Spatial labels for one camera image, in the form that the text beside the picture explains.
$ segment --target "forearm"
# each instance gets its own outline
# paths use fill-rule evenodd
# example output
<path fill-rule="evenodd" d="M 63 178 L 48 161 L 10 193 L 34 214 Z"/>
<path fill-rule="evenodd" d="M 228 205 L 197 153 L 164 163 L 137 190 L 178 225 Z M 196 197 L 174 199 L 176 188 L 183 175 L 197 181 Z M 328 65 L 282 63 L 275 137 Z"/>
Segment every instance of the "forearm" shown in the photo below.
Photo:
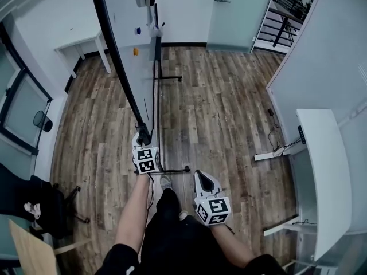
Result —
<path fill-rule="evenodd" d="M 115 244 L 128 245 L 137 253 L 142 246 L 149 191 L 149 177 L 139 175 L 135 187 L 121 213 Z"/>
<path fill-rule="evenodd" d="M 234 266 L 244 268 L 254 259 L 250 248 L 239 241 L 224 224 L 212 226 L 210 229 L 225 257 Z"/>

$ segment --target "white desk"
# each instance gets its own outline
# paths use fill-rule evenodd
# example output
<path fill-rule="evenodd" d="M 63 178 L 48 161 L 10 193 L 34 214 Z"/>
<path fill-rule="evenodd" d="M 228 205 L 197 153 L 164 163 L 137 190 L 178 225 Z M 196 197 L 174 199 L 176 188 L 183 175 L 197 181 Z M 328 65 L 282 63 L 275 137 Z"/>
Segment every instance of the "white desk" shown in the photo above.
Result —
<path fill-rule="evenodd" d="M 83 19 L 80 21 L 73 21 L 69 24 L 62 25 L 62 31 L 58 33 L 58 36 L 55 36 L 55 51 L 57 52 L 60 60 L 63 62 L 70 75 L 73 78 L 76 78 L 76 74 L 73 70 L 73 66 L 70 66 L 62 53 L 62 49 L 70 46 L 75 46 L 78 54 L 84 60 L 85 56 L 83 51 L 81 50 L 81 46 L 79 44 L 94 41 L 98 52 L 103 61 L 104 67 L 106 68 L 108 73 L 111 73 L 111 67 L 108 64 L 106 55 L 104 54 L 104 50 L 102 47 L 100 36 L 102 34 L 101 27 L 99 25 L 98 19 L 95 17 L 90 19 Z"/>
<path fill-rule="evenodd" d="M 332 248 L 350 227 L 352 191 L 349 166 L 340 130 L 331 110 L 297 109 L 296 114 L 306 139 L 314 174 L 317 226 L 293 224 L 300 221 L 300 217 L 296 217 L 264 231 L 264 236 L 280 229 L 316 234 L 316 261 Z"/>

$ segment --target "black baseboard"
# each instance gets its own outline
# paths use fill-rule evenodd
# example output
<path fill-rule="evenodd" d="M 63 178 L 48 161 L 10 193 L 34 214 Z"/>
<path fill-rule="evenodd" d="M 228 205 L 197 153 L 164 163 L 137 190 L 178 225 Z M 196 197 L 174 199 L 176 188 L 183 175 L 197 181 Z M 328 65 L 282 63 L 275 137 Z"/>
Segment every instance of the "black baseboard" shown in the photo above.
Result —
<path fill-rule="evenodd" d="M 166 42 L 162 43 L 162 47 L 204 47 L 206 48 L 205 42 Z"/>
<path fill-rule="evenodd" d="M 104 51 L 104 54 L 108 54 L 108 53 L 109 53 L 108 50 L 105 50 Z M 84 56 L 86 58 L 90 58 L 90 57 L 94 57 L 94 56 L 99 56 L 99 52 L 98 51 L 96 51 L 96 52 L 90 52 L 90 53 L 84 54 Z"/>
<path fill-rule="evenodd" d="M 273 51 L 273 50 L 269 50 L 269 49 L 265 49 L 265 48 L 260 48 L 260 47 L 253 47 L 253 48 L 254 48 L 254 50 L 261 50 L 261 51 L 267 51 L 267 52 L 281 54 L 281 55 L 287 55 L 287 53 L 283 53 L 283 52 L 280 52 L 280 51 Z"/>
<path fill-rule="evenodd" d="M 108 53 L 109 53 L 108 50 L 105 50 L 104 51 L 104 54 L 108 54 Z M 90 53 L 84 54 L 84 56 L 86 58 L 91 58 L 91 57 L 94 57 L 94 56 L 99 56 L 99 52 L 98 51 L 96 51 L 96 52 L 90 52 Z M 82 61 L 83 61 L 83 59 L 79 58 L 78 62 L 76 63 L 76 65 L 74 67 L 74 72 L 75 73 L 77 72 L 78 68 L 80 67 L 80 64 L 81 64 Z M 70 89 L 71 83 L 73 82 L 73 79 L 74 78 L 72 76 L 69 77 L 68 83 L 67 83 L 67 85 L 65 87 L 66 93 L 69 92 L 69 89 Z"/>

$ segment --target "white cube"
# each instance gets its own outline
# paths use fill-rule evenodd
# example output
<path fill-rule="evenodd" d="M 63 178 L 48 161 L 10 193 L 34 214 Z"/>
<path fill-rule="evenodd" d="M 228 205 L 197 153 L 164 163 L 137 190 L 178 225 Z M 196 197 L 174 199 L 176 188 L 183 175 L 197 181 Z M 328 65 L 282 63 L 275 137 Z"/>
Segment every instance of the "white cube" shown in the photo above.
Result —
<path fill-rule="evenodd" d="M 136 167 L 140 174 L 145 174 L 153 171 L 158 171 L 159 164 L 159 149 L 158 147 L 152 148 L 139 148 L 137 147 L 132 152 Z"/>
<path fill-rule="evenodd" d="M 229 198 L 207 198 L 199 200 L 196 213 L 207 226 L 223 224 L 231 213 Z"/>

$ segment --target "door frame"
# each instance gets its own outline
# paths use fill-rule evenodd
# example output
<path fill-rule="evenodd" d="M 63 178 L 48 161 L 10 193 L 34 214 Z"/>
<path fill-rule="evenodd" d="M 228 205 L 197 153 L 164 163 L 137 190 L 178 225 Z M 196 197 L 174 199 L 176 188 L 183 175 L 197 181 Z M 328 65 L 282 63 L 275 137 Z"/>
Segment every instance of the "door frame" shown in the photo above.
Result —
<path fill-rule="evenodd" d="M 6 138 L 8 138 L 9 140 L 11 140 L 12 142 L 14 142 L 15 144 L 17 144 L 20 147 L 22 147 L 22 148 L 26 149 L 27 151 L 29 151 L 32 155 L 38 155 L 37 147 L 38 147 L 38 143 L 40 141 L 40 136 L 41 136 L 42 130 L 40 131 L 40 133 L 37 136 L 36 145 L 32 146 L 29 143 L 27 143 L 26 141 L 22 140 L 21 138 L 19 138 L 18 136 L 16 136 L 15 134 L 13 134 L 12 132 L 10 132 L 9 130 L 6 129 L 7 114 L 9 112 L 9 109 L 10 109 L 11 103 L 14 99 L 14 96 L 16 95 L 16 93 L 18 91 L 18 88 L 21 85 L 21 83 L 25 80 L 26 75 L 28 75 L 32 79 L 32 81 L 37 86 L 37 88 L 48 99 L 47 100 L 47 105 L 45 107 L 45 114 L 47 114 L 47 110 L 48 110 L 48 108 L 50 106 L 50 103 L 53 99 L 48 94 L 48 92 L 41 86 L 41 84 L 36 80 L 36 78 L 33 76 L 31 71 L 28 69 L 28 67 L 23 62 L 22 58 L 19 56 L 19 54 L 16 51 L 15 47 L 11 43 L 11 40 L 10 40 L 6 30 L 5 30 L 5 27 L 4 27 L 3 23 L 0 23 L 0 37 L 1 37 L 1 40 L 2 40 L 2 44 L 5 45 L 6 50 L 9 52 L 9 54 L 12 56 L 15 63 L 20 68 L 20 71 L 18 72 L 13 84 L 11 85 L 10 88 L 8 88 L 6 90 L 6 98 L 5 98 L 5 101 L 3 102 L 3 106 L 1 107 L 1 111 L 0 111 L 0 133 L 3 136 L 5 136 Z"/>
<path fill-rule="evenodd" d="M 253 49 L 254 49 L 254 47 L 255 47 L 255 42 L 256 42 L 257 38 L 259 37 L 259 35 L 260 35 L 261 29 L 262 29 L 263 24 L 264 24 L 265 19 L 266 19 L 266 14 L 268 13 L 269 8 L 270 8 L 271 1 L 272 1 L 272 0 L 269 0 L 268 7 L 266 8 L 266 11 L 265 11 L 265 13 L 264 13 L 263 21 L 261 22 L 261 25 L 260 25 L 260 27 L 259 27 L 259 31 L 257 32 L 257 35 L 256 35 L 256 37 L 255 37 L 255 40 L 253 41 L 253 44 L 252 44 L 252 48 L 251 48 L 250 53 L 252 53 L 252 51 L 253 51 Z"/>

